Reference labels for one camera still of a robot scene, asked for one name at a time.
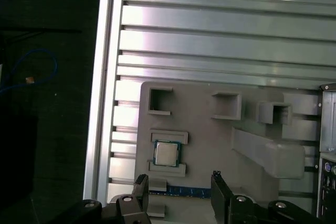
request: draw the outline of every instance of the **square cutout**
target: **square cutout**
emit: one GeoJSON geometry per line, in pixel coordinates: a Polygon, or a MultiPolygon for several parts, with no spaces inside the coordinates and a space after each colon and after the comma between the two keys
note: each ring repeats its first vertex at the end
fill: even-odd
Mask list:
{"type": "Polygon", "coordinates": [[[150,88],[148,113],[156,115],[170,115],[169,104],[172,100],[173,89],[170,87],[150,88]]]}
{"type": "Polygon", "coordinates": [[[212,118],[224,120],[240,120],[242,96],[235,92],[216,92],[213,94],[212,118]]]}

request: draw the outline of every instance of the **blue cable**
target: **blue cable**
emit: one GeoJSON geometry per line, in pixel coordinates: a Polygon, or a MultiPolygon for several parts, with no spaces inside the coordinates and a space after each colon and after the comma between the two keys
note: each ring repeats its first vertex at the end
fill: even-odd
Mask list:
{"type": "Polygon", "coordinates": [[[2,85],[0,86],[0,94],[10,90],[10,89],[14,89],[14,88],[20,88],[20,87],[25,87],[25,86],[33,86],[33,85],[39,85],[39,84],[43,84],[43,83],[46,83],[48,81],[50,81],[55,75],[56,75],[56,72],[57,72],[57,68],[58,68],[58,65],[57,65],[57,60],[54,56],[54,54],[52,52],[50,52],[49,50],[47,49],[44,49],[44,48],[38,48],[38,49],[33,49],[31,51],[29,51],[28,53],[26,53],[25,55],[23,55],[14,65],[14,67],[12,68],[11,72],[6,76],[5,78],[5,81],[2,83],[2,85]],[[45,79],[42,79],[42,80],[39,80],[39,81],[36,81],[34,83],[31,83],[31,84],[27,84],[27,83],[24,83],[24,84],[16,84],[16,85],[13,85],[13,86],[9,86],[9,87],[6,87],[4,88],[4,85],[6,84],[6,82],[10,79],[10,77],[16,72],[16,68],[21,64],[21,62],[27,57],[29,56],[30,54],[34,53],[34,52],[45,52],[47,53],[51,58],[52,60],[54,61],[54,70],[53,72],[51,73],[51,75],[45,79]]]}

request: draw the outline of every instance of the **dark floor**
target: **dark floor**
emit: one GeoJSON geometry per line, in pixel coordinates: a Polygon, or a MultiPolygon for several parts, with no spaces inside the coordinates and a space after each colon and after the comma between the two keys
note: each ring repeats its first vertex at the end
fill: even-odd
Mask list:
{"type": "MultiPolygon", "coordinates": [[[[0,94],[1,106],[12,114],[37,118],[33,191],[28,195],[23,193],[23,199],[3,210],[0,223],[44,223],[82,198],[98,6],[99,0],[0,0],[0,27],[82,31],[81,34],[46,33],[6,47],[5,71],[27,51],[46,48],[56,55],[58,72],[46,84],[0,94]]],[[[0,35],[9,37],[18,33],[0,31],[0,35]]],[[[30,55],[9,84],[23,83],[29,76],[46,77],[52,69],[47,54],[30,55]]],[[[6,153],[22,166],[13,164],[14,161],[6,165],[20,175],[28,161],[18,155],[16,148],[22,149],[27,139],[19,137],[15,141],[15,148],[6,153]]],[[[29,178],[18,176],[18,180],[23,186],[29,178]]],[[[11,190],[20,191],[20,185],[11,190]]]]}

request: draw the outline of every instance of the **bolt head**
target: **bolt head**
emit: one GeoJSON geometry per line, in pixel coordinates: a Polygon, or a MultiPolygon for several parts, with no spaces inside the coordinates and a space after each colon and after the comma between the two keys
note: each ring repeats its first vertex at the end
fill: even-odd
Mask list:
{"type": "Polygon", "coordinates": [[[238,196],[237,200],[240,201],[240,202],[244,202],[244,201],[246,201],[246,198],[243,197],[243,196],[238,196]]]}
{"type": "Polygon", "coordinates": [[[285,203],[282,203],[282,202],[277,202],[275,204],[278,208],[286,208],[286,204],[285,203]]]}
{"type": "Polygon", "coordinates": [[[94,206],[94,203],[87,203],[86,205],[85,205],[85,207],[93,207],[94,206]]]}

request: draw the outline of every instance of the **screw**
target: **screw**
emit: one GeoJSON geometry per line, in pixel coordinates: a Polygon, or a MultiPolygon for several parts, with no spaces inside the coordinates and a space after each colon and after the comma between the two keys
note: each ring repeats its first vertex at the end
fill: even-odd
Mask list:
{"type": "Polygon", "coordinates": [[[238,199],[238,201],[240,201],[240,202],[244,202],[244,201],[246,201],[246,198],[243,197],[243,196],[238,196],[237,199],[238,199]]]}
{"type": "Polygon", "coordinates": [[[286,204],[285,203],[282,203],[282,202],[277,202],[275,204],[278,208],[286,208],[286,204]]]}
{"type": "Polygon", "coordinates": [[[132,197],[129,197],[129,196],[126,196],[123,198],[123,201],[131,201],[132,200],[132,197]]]}
{"type": "Polygon", "coordinates": [[[92,203],[92,202],[87,203],[87,204],[85,205],[85,207],[93,207],[93,206],[94,206],[94,203],[92,203]]]}

